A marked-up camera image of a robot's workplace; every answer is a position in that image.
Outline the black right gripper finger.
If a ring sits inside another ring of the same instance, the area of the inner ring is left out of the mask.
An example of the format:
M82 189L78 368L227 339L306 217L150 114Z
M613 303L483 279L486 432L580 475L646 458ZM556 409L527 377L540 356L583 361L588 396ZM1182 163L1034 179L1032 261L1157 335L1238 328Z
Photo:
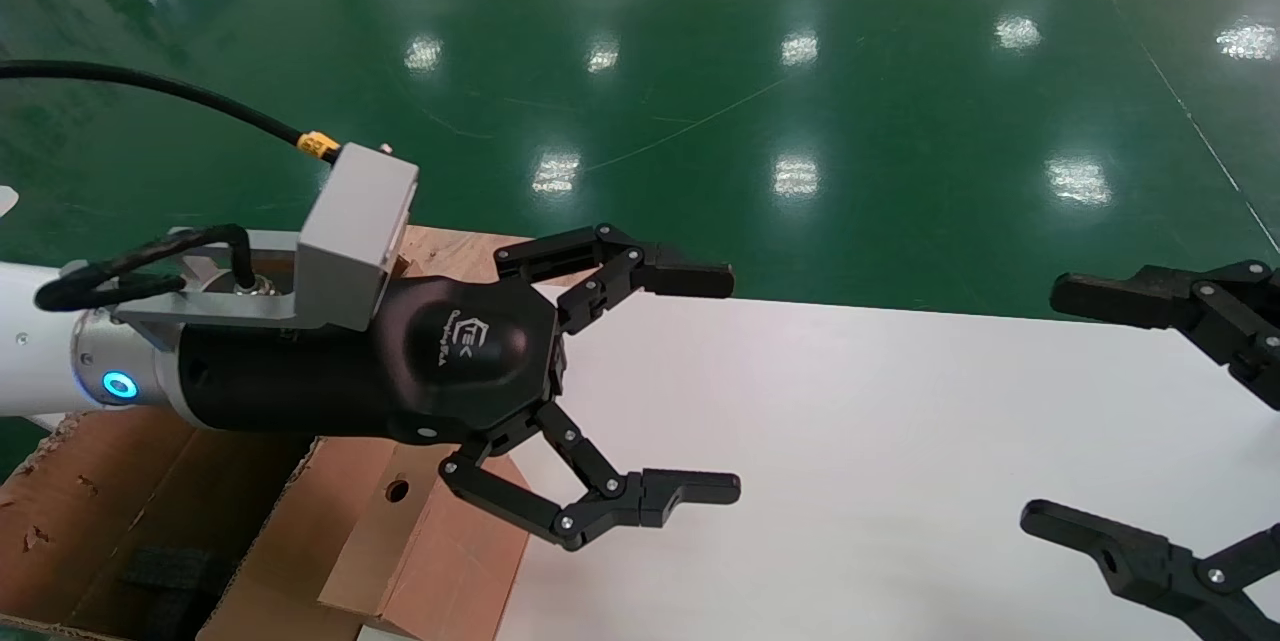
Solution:
M1247 592L1277 573L1276 525L1207 558L1162 535L1044 499L1024 505L1020 527L1085 554L1114 596L1180 621L1201 640L1279 637L1279 623Z
M1279 408L1279 273L1261 261L1201 273L1143 266L1132 278L1066 273L1053 281L1050 307L1108 325L1179 331Z

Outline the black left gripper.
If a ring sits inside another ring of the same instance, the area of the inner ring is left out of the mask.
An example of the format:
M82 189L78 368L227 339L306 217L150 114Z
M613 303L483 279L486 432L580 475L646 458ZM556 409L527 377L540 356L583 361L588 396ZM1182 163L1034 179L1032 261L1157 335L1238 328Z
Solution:
M522 439L524 418L550 398L558 328L579 334L636 290L726 299L735 289L728 264L689 261L611 223L502 246L494 262L503 280L493 284L398 278L362 331L187 325L165 383L170 404L209 430L466 441L439 464L445 486L567 551L616 527L662 528L682 503L741 498L737 473L620 473L553 400L526 426L582 484L575 503L558 505L484 470L490 441L468 441ZM575 275L585 276L558 296L557 312L529 285Z

